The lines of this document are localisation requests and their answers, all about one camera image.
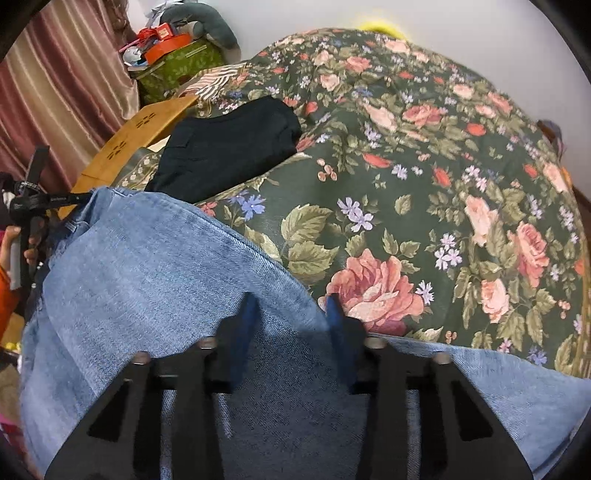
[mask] jeans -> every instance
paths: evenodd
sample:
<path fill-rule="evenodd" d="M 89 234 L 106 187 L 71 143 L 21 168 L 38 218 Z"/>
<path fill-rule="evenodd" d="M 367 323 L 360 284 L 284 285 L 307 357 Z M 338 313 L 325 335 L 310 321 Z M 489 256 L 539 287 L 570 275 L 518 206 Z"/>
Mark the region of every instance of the jeans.
<path fill-rule="evenodd" d="M 355 477 L 366 398 L 349 395 L 337 379 L 324 313 L 258 247 L 187 203 L 108 188 L 75 210 L 53 242 L 50 271 L 31 300 L 34 312 L 22 340 L 22 422 L 41 472 L 135 352 L 159 357 L 183 351 L 213 334 L 250 291 L 259 299 L 262 327 L 241 386 L 219 397 L 226 478 Z M 388 340 L 416 355 L 449 352 L 536 478 L 556 461 L 591 405 L 591 381 L 512 355 Z M 414 405 L 413 395 L 409 402 Z M 166 479 L 170 443 L 164 432 Z M 416 446 L 412 452 L 415 477 Z"/>

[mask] floral blanket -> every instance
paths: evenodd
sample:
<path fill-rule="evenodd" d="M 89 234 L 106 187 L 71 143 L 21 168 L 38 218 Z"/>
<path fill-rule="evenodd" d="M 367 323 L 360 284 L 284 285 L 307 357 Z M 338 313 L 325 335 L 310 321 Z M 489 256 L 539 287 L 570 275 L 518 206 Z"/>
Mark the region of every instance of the floral blanket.
<path fill-rule="evenodd" d="M 576 201 L 535 122 L 486 79 L 383 34 L 326 29 L 209 70 L 183 95 L 202 117 L 264 95 L 294 108 L 298 153 L 199 206 L 320 307 L 337 293 L 371 332 L 591 376 Z M 117 185 L 143 189 L 159 157 Z"/>

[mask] black cloth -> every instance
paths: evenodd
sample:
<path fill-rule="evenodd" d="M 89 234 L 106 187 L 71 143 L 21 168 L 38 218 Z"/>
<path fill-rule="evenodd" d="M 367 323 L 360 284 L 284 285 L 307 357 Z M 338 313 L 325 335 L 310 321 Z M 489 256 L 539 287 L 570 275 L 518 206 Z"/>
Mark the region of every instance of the black cloth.
<path fill-rule="evenodd" d="M 147 192 L 197 203 L 262 175 L 296 153 L 293 110 L 267 96 L 226 115 L 185 118 L 174 128 Z"/>

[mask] stuffed animal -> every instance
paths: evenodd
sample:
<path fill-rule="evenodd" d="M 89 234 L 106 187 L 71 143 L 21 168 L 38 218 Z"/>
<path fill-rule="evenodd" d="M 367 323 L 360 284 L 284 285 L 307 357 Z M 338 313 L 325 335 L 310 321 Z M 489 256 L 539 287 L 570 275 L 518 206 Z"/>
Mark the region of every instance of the stuffed animal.
<path fill-rule="evenodd" d="M 189 33 L 193 38 L 207 34 L 212 43 L 227 50 L 238 46 L 234 33 L 217 10 L 196 1 L 171 5 L 162 13 L 160 23 L 175 25 L 180 32 Z"/>

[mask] pink curtain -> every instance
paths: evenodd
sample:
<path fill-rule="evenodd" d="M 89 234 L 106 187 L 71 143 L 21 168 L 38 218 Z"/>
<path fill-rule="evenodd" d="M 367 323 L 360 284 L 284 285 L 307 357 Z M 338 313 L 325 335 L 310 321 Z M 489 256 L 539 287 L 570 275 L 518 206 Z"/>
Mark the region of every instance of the pink curtain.
<path fill-rule="evenodd" d="M 137 86 L 117 52 L 122 35 L 105 5 L 51 0 L 0 64 L 1 171 L 23 178 L 35 146 L 47 144 L 51 160 L 41 184 L 69 190 L 137 113 Z"/>

